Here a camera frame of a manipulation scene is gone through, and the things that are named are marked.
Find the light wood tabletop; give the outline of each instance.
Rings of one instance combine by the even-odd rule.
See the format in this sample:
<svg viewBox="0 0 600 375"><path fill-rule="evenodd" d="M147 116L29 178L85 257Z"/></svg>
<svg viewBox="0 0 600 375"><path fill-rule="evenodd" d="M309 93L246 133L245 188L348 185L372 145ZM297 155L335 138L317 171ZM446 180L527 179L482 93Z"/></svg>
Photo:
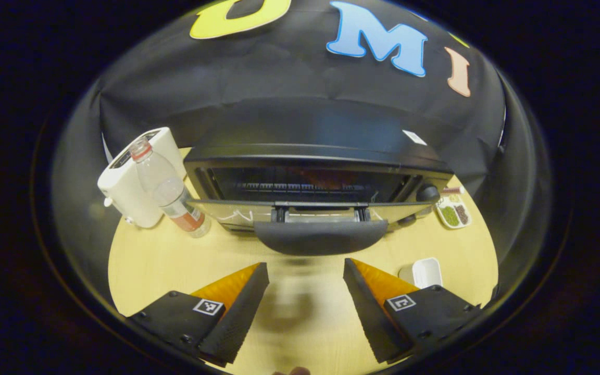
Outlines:
<svg viewBox="0 0 600 375"><path fill-rule="evenodd" d="M182 156L188 151L181 149ZM188 178L185 183L197 197ZM460 182L452 178L448 187L455 186ZM473 200L467 193L461 198L472 218L465 228L450 230L433 212L367 249L333 256L279 254L254 235L227 232L214 220L207 235L194 239L165 217L150 229L122 219L110 247L110 292L118 311L131 316L169 290L190 294L265 261L270 284L235 363L220 369L235 375L288 373L295 366L312 375L372 373L388 365L376 362L365 338L342 279L344 259L397 275L402 266L434 257L444 287L485 306L498 280L497 257Z"/></svg>

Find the bottle cap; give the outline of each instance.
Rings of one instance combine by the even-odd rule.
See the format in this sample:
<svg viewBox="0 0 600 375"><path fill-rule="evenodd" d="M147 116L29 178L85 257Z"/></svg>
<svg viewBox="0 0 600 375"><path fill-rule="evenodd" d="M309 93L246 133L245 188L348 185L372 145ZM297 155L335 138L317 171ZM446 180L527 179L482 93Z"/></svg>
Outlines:
<svg viewBox="0 0 600 375"><path fill-rule="evenodd" d="M150 151L152 151L152 145L149 144L147 138L145 137L138 138L133 143L131 143L131 147L129 147L131 158L135 161L140 160Z"/></svg>

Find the toaster oven door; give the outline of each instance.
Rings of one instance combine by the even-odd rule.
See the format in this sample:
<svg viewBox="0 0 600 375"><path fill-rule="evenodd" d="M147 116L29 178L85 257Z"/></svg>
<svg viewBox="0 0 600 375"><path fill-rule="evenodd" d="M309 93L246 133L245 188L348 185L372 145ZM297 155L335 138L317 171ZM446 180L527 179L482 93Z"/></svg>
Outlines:
<svg viewBox="0 0 600 375"><path fill-rule="evenodd" d="M244 202L195 200L198 209L229 230L253 232L283 254L346 254L380 240L394 223L428 203L325 204L315 202Z"/></svg>

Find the plastic water bottle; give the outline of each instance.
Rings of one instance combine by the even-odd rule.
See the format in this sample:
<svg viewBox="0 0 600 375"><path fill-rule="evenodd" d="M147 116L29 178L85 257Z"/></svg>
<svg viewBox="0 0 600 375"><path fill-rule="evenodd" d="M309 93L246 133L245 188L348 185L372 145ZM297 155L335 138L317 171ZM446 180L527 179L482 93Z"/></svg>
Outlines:
<svg viewBox="0 0 600 375"><path fill-rule="evenodd" d="M129 147L136 162L138 180L164 213L191 237L202 237L210 229L210 219L192 207L189 192L177 176L173 165L152 150L146 138L136 140Z"/></svg>

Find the toaster oven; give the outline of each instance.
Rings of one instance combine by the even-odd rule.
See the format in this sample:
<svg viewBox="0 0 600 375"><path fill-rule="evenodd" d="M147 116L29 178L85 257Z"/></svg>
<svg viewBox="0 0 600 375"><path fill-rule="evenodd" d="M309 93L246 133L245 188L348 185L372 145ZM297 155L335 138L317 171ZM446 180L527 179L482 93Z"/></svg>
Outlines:
<svg viewBox="0 0 600 375"><path fill-rule="evenodd" d="M217 126L184 159L199 209L289 254L363 249L434 204L453 172L391 124Z"/></svg>

